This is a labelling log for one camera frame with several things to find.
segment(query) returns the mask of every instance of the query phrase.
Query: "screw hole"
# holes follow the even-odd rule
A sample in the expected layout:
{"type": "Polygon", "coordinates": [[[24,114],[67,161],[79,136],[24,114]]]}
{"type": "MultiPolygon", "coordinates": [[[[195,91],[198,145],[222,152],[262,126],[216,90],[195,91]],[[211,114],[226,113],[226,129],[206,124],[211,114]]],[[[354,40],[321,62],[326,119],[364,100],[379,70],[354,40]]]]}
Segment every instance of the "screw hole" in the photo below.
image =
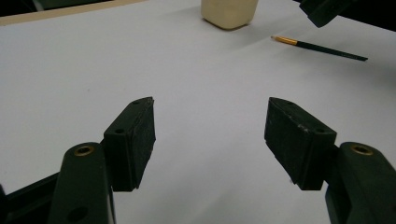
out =
{"type": "Polygon", "coordinates": [[[87,215],[88,215],[88,208],[85,206],[81,206],[69,212],[69,214],[67,215],[67,221],[75,223],[84,219],[87,215]]]}
{"type": "Polygon", "coordinates": [[[353,146],[352,150],[356,153],[359,153],[361,155],[365,156],[371,156],[373,155],[373,151],[370,148],[367,147],[362,147],[362,146],[353,146]]]}
{"type": "Polygon", "coordinates": [[[94,150],[94,147],[79,147],[75,150],[75,156],[86,156],[91,154],[94,150]]]}
{"type": "Polygon", "coordinates": [[[117,129],[116,133],[124,133],[125,131],[123,129],[117,129]]]}

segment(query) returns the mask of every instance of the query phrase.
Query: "white table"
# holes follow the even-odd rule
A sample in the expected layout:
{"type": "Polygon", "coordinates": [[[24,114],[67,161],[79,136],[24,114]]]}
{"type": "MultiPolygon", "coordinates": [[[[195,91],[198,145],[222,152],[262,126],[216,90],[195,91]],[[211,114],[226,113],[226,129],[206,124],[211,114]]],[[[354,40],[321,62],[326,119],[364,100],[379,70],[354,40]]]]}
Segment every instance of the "white table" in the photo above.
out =
{"type": "Polygon", "coordinates": [[[265,145],[268,98],[293,101],[396,165],[396,34],[338,17],[317,28],[293,1],[259,2],[249,26],[203,21],[199,0],[149,0],[0,27],[0,183],[59,171],[64,153],[153,96],[157,141],[140,189],[115,193],[117,221],[330,223],[265,145]],[[365,63],[273,41],[284,35],[365,63]]]}

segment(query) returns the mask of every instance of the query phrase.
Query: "black object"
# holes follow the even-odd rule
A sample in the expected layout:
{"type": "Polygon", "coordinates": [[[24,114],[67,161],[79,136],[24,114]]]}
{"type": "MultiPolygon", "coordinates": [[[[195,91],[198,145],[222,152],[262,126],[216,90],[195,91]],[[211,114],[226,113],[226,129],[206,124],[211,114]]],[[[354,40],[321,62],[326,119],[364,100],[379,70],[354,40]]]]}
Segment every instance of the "black object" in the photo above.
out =
{"type": "Polygon", "coordinates": [[[365,57],[361,57],[359,55],[346,53],[346,52],[343,52],[343,51],[340,51],[340,50],[336,50],[336,49],[328,49],[328,48],[324,48],[322,46],[305,43],[303,41],[297,41],[296,46],[300,47],[300,48],[303,48],[303,49],[312,49],[312,50],[315,50],[315,51],[329,53],[329,54],[332,54],[332,55],[337,55],[337,56],[341,56],[341,57],[345,57],[345,58],[355,59],[355,60],[359,60],[359,61],[363,61],[363,62],[367,61],[367,59],[368,59],[368,58],[365,58],[365,57]]]}
{"type": "Polygon", "coordinates": [[[271,97],[267,146],[302,190],[328,183],[326,203],[332,224],[396,223],[396,172],[375,148],[347,142],[334,145],[336,132],[298,105],[271,97]]]}
{"type": "Polygon", "coordinates": [[[153,149],[153,104],[151,97],[131,102],[100,144],[67,150],[60,173],[8,195],[0,186],[0,223],[116,223],[113,190],[139,186],[153,149]]]}
{"type": "Polygon", "coordinates": [[[1,0],[0,17],[37,12],[32,0],[1,0]]]}
{"type": "Polygon", "coordinates": [[[52,10],[63,7],[77,7],[107,1],[112,0],[37,0],[44,10],[52,10]]]}
{"type": "Polygon", "coordinates": [[[396,31],[396,14],[390,1],[369,0],[293,0],[317,27],[332,21],[337,15],[383,29],[396,31]]]}

